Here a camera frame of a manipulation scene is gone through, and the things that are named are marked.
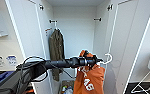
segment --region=electrical cord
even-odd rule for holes
[[[46,72],[46,76],[45,76],[43,79],[41,79],[41,80],[32,80],[32,81],[26,81],[26,82],[23,81],[24,76],[22,76],[22,75],[23,75],[24,65],[25,65],[26,61],[29,60],[29,59],[31,59],[31,58],[38,58],[38,59],[41,59],[41,60],[43,60],[43,61],[46,61],[45,59],[43,59],[43,58],[41,58],[41,57],[37,57],[37,56],[28,57],[28,58],[26,58],[26,59],[24,60],[24,62],[23,62],[23,64],[22,64],[22,67],[21,67],[20,79],[19,79],[19,83],[18,83],[18,86],[17,86],[16,94],[19,94],[19,89],[20,89],[21,83],[22,83],[22,84],[26,84],[26,83],[29,83],[29,82],[41,82],[41,81],[43,81],[44,79],[46,79],[47,76],[48,76],[48,75],[47,75],[47,69],[46,69],[45,65],[41,64],[40,62],[42,62],[42,61],[40,61],[40,62],[39,62],[40,65],[46,70],[46,71],[45,71],[45,72]],[[53,66],[54,68],[58,68],[57,66],[51,64],[50,62],[48,62],[48,63],[49,63],[51,66]],[[70,78],[72,78],[72,79],[75,79],[75,78],[76,78],[76,77],[72,77],[67,71],[65,71],[65,70],[63,70],[63,69],[60,69],[60,68],[58,68],[58,69],[61,70],[61,71],[63,71],[63,72],[65,72]]]
[[[23,68],[24,68],[24,65],[25,65],[25,63],[26,63],[26,61],[27,60],[29,60],[29,59],[31,59],[31,58],[38,58],[38,59],[41,59],[41,60],[43,60],[43,61],[46,61],[45,59],[43,59],[43,58],[41,58],[41,57],[37,57],[37,56],[32,56],[32,57],[28,57],[28,58],[26,58],[25,60],[24,60],[24,62],[23,62],[23,64],[22,64],[22,67],[21,67],[21,73],[20,73],[20,79],[19,79],[19,83],[18,83],[18,86],[17,86],[17,91],[16,91],[16,94],[19,94],[19,89],[20,89],[20,86],[21,86],[21,83],[23,82],[22,81],[22,74],[23,74]]]

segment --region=wall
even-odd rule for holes
[[[105,46],[105,36],[107,33],[107,25],[109,18],[109,11],[107,10],[110,0],[105,0],[99,6],[97,6],[96,18],[101,18],[102,21],[95,21],[95,32],[94,32],[94,43],[93,43],[93,53],[97,55],[98,58],[103,58],[103,49]]]
[[[150,59],[150,25],[144,37],[140,54],[134,67],[130,82],[139,82],[149,72],[148,61]],[[150,75],[145,79],[150,82]]]
[[[78,56],[81,50],[93,50],[96,7],[54,7],[54,19],[64,37],[65,58]],[[65,69],[72,76],[74,70]],[[72,80],[63,73],[61,80]]]
[[[0,11],[8,30],[8,36],[0,37],[0,57],[3,57],[5,63],[0,67],[0,71],[15,70],[16,66],[10,66],[6,58],[14,55],[20,64],[23,62],[23,56],[4,0],[0,0]]]

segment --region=hanger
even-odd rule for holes
[[[100,61],[100,62],[97,63],[97,65],[100,65],[100,64],[108,64],[108,63],[110,63],[110,62],[112,61],[112,55],[111,55],[110,53],[107,53],[107,54],[105,54],[105,55],[108,56],[108,57],[107,57],[107,61],[106,61],[106,62]]]

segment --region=wardrobe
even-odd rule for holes
[[[106,67],[104,93],[125,93],[150,24],[150,0],[4,0],[4,4],[19,61],[29,56],[50,59],[48,40],[58,28],[64,38],[65,58],[88,50],[106,61],[105,54],[110,53],[113,60]],[[75,69],[64,70],[76,76]],[[62,73],[63,80],[74,79]],[[47,79],[33,86],[36,94],[57,94],[59,90],[50,70]]]

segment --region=hanging coat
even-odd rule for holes
[[[54,30],[49,38],[50,59],[53,61],[65,59],[64,41],[60,30]],[[59,81],[59,69],[52,69],[53,79]]]

